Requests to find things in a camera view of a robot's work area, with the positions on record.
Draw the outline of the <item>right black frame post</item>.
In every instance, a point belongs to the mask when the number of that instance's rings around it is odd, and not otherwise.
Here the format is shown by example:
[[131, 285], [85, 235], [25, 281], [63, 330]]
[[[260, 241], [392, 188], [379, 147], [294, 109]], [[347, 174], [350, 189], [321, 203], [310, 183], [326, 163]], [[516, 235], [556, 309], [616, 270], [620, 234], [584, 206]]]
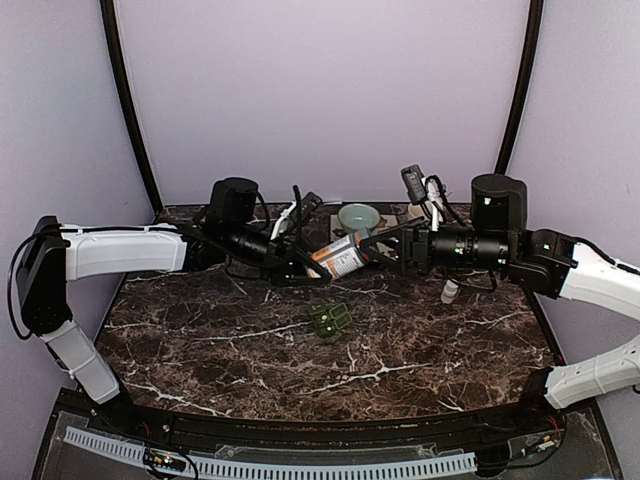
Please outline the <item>right black frame post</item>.
[[508, 172], [514, 152], [533, 74], [542, 26], [544, 4], [545, 2], [543, 0], [531, 0], [529, 2], [521, 58], [514, 85], [512, 101], [494, 167], [494, 172], [496, 174], [505, 175]]

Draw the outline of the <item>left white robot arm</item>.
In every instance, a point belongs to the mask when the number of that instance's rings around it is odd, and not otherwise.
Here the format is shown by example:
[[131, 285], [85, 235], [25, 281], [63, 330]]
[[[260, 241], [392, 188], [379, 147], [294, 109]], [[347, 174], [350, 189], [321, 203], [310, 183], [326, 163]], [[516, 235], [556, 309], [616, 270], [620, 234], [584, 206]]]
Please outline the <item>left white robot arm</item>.
[[67, 284], [86, 277], [157, 271], [190, 273], [235, 260], [275, 286], [326, 285], [332, 275], [308, 252], [302, 228], [322, 200], [294, 195], [275, 222], [252, 224], [265, 204], [258, 184], [228, 177], [188, 223], [145, 226], [63, 225], [42, 217], [17, 247], [8, 269], [6, 301], [22, 341], [38, 337], [85, 394], [103, 405], [101, 417], [120, 436], [141, 427], [140, 412], [108, 363], [74, 320]]

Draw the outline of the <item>black front rail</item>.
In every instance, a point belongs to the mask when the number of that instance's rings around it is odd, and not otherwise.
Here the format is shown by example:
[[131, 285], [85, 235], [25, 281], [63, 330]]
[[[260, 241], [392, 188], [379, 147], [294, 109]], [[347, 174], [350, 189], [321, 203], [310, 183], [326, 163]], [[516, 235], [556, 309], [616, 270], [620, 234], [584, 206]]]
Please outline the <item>black front rail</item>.
[[97, 407], [85, 394], [61, 389], [56, 412], [76, 414], [107, 432], [130, 433], [163, 445], [211, 450], [222, 444], [308, 449], [366, 448], [433, 443], [438, 449], [502, 448], [528, 434], [566, 435], [569, 415], [519, 403], [488, 409], [396, 420], [285, 422], [223, 418], [129, 405], [118, 411]]

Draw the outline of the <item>cream ceramic mug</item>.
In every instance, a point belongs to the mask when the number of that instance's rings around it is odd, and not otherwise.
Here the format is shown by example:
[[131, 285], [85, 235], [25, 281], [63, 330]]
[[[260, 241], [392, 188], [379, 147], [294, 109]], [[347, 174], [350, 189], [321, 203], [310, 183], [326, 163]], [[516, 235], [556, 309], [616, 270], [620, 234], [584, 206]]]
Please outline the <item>cream ceramic mug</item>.
[[407, 206], [406, 215], [409, 220], [420, 217], [429, 220], [431, 218], [431, 210], [427, 204], [409, 204]]

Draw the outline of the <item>left black frame post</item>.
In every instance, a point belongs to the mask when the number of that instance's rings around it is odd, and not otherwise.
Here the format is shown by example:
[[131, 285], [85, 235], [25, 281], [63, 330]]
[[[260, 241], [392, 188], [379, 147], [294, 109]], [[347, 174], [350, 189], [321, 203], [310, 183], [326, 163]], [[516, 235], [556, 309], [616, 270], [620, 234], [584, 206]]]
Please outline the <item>left black frame post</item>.
[[126, 131], [147, 199], [153, 213], [158, 214], [163, 210], [164, 205], [152, 172], [151, 162], [134, 105], [117, 20], [116, 2], [113, 0], [100, 0], [99, 4], [112, 76]]

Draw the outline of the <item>black frame post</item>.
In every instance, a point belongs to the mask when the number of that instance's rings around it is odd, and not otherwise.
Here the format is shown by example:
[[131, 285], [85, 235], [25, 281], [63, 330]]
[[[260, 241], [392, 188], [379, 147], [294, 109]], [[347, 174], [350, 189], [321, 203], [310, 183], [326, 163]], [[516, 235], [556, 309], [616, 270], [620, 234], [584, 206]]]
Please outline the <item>black frame post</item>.
[[529, 2], [521, 58], [514, 85], [512, 101], [494, 167], [494, 172], [496, 174], [505, 175], [508, 172], [514, 152], [533, 74], [542, 26], [544, 4], [545, 2], [543, 0], [531, 0]]
[[126, 131], [147, 199], [153, 213], [158, 214], [163, 210], [164, 205], [152, 172], [151, 162], [134, 105], [117, 20], [116, 2], [113, 0], [100, 0], [99, 4], [112, 76]]

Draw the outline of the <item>small white pill bottle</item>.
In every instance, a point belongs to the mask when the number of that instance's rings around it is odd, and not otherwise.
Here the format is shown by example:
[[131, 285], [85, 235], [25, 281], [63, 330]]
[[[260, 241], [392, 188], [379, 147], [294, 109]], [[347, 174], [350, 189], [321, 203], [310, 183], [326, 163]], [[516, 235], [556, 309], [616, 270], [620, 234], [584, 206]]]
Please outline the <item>small white pill bottle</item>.
[[458, 294], [459, 285], [452, 280], [447, 280], [441, 292], [440, 299], [444, 304], [451, 304], [456, 300]]

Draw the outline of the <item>green weekly pill organizer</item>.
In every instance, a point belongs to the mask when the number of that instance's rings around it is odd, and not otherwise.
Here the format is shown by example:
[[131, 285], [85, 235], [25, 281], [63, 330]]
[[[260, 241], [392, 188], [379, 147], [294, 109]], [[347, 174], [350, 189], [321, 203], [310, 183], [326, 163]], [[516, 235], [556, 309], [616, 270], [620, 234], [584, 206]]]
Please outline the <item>green weekly pill organizer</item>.
[[328, 338], [345, 330], [352, 322], [352, 316], [344, 303], [333, 306], [311, 303], [307, 312], [315, 334]]

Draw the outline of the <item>large grey-capped pill bottle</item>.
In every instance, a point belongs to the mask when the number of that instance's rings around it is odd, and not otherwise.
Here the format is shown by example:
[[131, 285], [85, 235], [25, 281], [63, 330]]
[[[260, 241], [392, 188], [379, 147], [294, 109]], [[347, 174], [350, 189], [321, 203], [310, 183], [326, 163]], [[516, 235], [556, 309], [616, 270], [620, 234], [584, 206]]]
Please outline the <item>large grey-capped pill bottle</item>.
[[368, 229], [350, 233], [314, 252], [311, 259], [325, 269], [333, 280], [340, 279], [370, 262], [369, 257], [360, 250], [361, 241], [369, 237]]

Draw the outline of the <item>celadon bowl on plate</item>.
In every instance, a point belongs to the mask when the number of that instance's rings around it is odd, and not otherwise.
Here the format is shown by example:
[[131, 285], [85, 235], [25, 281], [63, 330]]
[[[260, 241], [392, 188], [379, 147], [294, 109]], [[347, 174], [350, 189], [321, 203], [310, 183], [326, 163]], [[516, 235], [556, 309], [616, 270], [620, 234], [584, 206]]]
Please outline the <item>celadon bowl on plate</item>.
[[345, 230], [352, 229], [352, 232], [356, 232], [361, 229], [368, 229], [367, 227], [358, 228], [357, 222], [361, 221], [366, 221], [370, 228], [374, 228], [379, 222], [380, 214], [372, 206], [352, 203], [343, 206], [337, 215]]

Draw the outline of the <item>floral square ceramic plate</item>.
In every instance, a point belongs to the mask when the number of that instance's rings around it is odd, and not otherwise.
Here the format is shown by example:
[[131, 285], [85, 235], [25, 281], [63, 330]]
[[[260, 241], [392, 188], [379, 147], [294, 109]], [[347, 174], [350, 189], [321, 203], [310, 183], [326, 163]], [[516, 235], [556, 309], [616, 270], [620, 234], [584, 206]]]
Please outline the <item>floral square ceramic plate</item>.
[[[399, 224], [399, 221], [400, 217], [398, 215], [380, 214], [379, 222], [374, 228], [370, 228], [366, 221], [357, 222], [357, 226], [358, 228], [367, 227], [372, 234], [377, 234], [382, 230], [397, 226]], [[349, 232], [352, 232], [352, 229], [345, 230], [337, 214], [332, 214], [330, 216], [329, 239], [331, 241], [338, 240], [339, 238], [347, 235]]]

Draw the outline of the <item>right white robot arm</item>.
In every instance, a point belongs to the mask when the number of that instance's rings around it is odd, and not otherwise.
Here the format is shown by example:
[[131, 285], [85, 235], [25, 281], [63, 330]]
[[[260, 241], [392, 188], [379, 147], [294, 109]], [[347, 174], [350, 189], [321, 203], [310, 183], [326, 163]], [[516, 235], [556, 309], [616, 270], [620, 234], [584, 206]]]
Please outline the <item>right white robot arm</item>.
[[[402, 273], [435, 267], [480, 269], [534, 293], [577, 300], [639, 316], [639, 270], [604, 253], [592, 242], [554, 230], [529, 230], [527, 187], [501, 174], [471, 182], [470, 226], [436, 225], [438, 212], [369, 236], [362, 254]], [[522, 403], [510, 413], [521, 434], [534, 432], [549, 416], [584, 399], [639, 383], [639, 340], [579, 363], [532, 373]]]

